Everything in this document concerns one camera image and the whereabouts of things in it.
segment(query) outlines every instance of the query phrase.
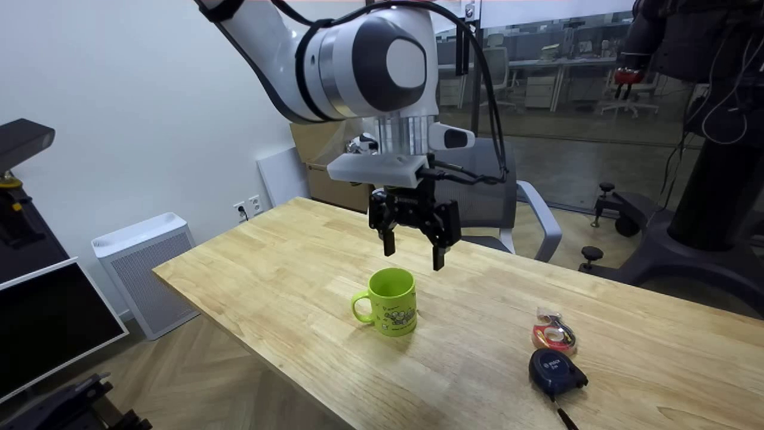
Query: gray chair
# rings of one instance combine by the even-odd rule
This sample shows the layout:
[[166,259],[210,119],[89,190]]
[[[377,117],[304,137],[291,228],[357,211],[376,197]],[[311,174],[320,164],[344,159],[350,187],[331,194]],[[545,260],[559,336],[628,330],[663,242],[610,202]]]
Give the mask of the gray chair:
[[[514,254],[512,228],[515,227],[517,195],[524,196],[544,230],[544,240],[536,253],[536,259],[548,262],[562,239],[562,231],[539,192],[528,182],[516,179],[512,145],[506,139],[505,143],[507,167],[510,170],[505,184],[462,185],[440,181],[435,187],[435,198],[438,202],[459,202],[462,227],[493,227],[499,230],[498,239],[489,236],[463,236],[463,240]],[[494,143],[489,138],[476,138],[473,148],[437,151],[435,157],[477,174],[496,176],[499,172]]]

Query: monitor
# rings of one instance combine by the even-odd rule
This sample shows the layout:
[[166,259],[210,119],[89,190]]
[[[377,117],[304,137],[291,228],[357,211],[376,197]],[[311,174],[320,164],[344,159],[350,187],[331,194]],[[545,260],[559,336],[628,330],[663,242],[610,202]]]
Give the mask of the monitor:
[[0,403],[127,333],[76,257],[0,284]]

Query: red object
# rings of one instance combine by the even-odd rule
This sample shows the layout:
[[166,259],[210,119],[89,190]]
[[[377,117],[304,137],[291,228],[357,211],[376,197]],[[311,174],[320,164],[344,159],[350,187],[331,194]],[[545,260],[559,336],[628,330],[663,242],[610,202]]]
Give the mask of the red object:
[[642,82],[644,77],[645,74],[641,70],[629,70],[621,67],[620,69],[616,70],[615,76],[613,76],[613,80],[615,80],[616,83],[631,85],[633,83]]

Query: chair armrest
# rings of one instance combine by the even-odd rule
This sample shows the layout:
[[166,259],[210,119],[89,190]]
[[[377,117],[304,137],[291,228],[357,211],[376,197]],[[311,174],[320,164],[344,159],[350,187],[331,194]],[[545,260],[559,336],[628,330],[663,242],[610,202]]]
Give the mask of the chair armrest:
[[539,220],[544,230],[544,240],[541,242],[541,247],[536,253],[536,259],[548,262],[562,240],[562,229],[557,224],[552,211],[549,210],[549,206],[546,205],[539,192],[530,183],[517,181],[517,191],[528,200],[533,213],[536,214],[536,219]]

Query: wooden table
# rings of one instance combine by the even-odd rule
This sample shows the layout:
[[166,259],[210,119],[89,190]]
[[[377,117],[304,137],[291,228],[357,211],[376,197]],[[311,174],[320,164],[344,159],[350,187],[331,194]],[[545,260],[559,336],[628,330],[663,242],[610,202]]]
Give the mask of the wooden table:
[[[273,370],[359,429],[564,430],[533,388],[536,307],[563,313],[589,386],[560,399],[582,430],[764,428],[764,322],[459,243],[432,271],[362,214],[295,199],[155,272]],[[372,273],[416,277],[419,323],[383,337],[349,307]]]

